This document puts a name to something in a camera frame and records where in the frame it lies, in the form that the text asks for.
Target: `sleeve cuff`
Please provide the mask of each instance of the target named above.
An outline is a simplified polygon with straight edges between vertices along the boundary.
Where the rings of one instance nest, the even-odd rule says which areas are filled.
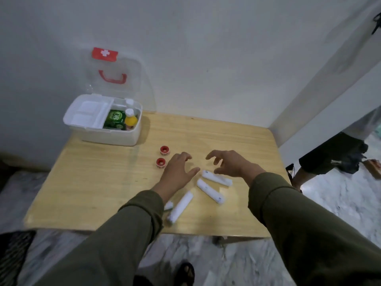
[[[152,218],[152,237],[150,243],[156,238],[163,227],[162,216],[164,213],[164,203],[157,192],[146,190],[139,192],[135,197],[121,206],[122,210],[127,206],[137,206],[146,211]]]
[[[265,225],[262,217],[262,205],[269,194],[281,187],[293,187],[280,175],[276,173],[261,173],[251,184],[249,189],[249,209],[252,214]]]

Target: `sleeve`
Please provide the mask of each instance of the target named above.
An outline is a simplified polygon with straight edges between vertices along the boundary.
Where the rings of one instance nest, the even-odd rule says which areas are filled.
[[[163,212],[156,192],[139,192],[36,285],[132,285],[148,244],[162,228]]]
[[[249,190],[249,209],[269,230],[297,285],[381,282],[381,249],[283,177],[259,174]]]

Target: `black cord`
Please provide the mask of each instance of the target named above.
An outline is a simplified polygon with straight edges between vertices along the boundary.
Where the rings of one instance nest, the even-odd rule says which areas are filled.
[[[372,35],[377,31],[378,28],[381,27],[381,13],[379,13],[378,15],[376,15],[374,18],[373,18],[373,21],[376,22],[376,28],[374,28],[373,32],[372,32]]]

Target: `green packet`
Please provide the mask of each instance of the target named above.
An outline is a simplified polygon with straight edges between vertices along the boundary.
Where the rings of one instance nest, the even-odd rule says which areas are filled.
[[[106,121],[104,122],[103,128],[126,130],[126,124],[124,123],[125,119],[126,114],[124,111],[110,110]]]

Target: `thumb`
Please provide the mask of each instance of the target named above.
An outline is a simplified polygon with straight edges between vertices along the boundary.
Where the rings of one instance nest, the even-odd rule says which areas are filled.
[[[223,167],[218,167],[214,170],[215,174],[224,174],[225,169]]]
[[[188,177],[191,180],[198,172],[200,171],[199,167],[192,168],[188,173]]]

